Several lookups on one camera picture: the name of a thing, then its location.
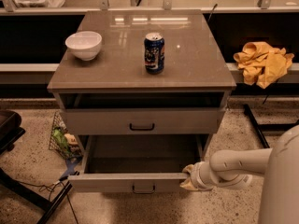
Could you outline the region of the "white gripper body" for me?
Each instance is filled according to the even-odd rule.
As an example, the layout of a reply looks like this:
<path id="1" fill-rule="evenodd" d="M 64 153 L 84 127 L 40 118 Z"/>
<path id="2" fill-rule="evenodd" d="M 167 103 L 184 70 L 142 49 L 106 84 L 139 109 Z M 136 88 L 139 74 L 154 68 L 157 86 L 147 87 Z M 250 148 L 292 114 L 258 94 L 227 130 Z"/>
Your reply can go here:
<path id="1" fill-rule="evenodd" d="M 192 167 L 190 178 L 192 184 L 197 190 L 209 191 L 215 187 L 212 171 L 210 169 L 209 162 L 207 161 L 197 162 Z"/>

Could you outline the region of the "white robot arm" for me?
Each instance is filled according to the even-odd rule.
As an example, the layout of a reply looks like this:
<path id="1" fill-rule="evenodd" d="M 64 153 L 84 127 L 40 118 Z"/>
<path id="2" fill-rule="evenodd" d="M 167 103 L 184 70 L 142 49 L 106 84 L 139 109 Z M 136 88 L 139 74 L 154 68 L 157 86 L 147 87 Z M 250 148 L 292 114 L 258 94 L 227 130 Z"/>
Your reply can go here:
<path id="1" fill-rule="evenodd" d="M 190 191 L 215 187 L 243 189 L 263 178 L 259 224 L 299 224 L 299 126 L 286 131 L 272 148 L 220 150 L 208 161 L 184 167 L 180 186 Z"/>

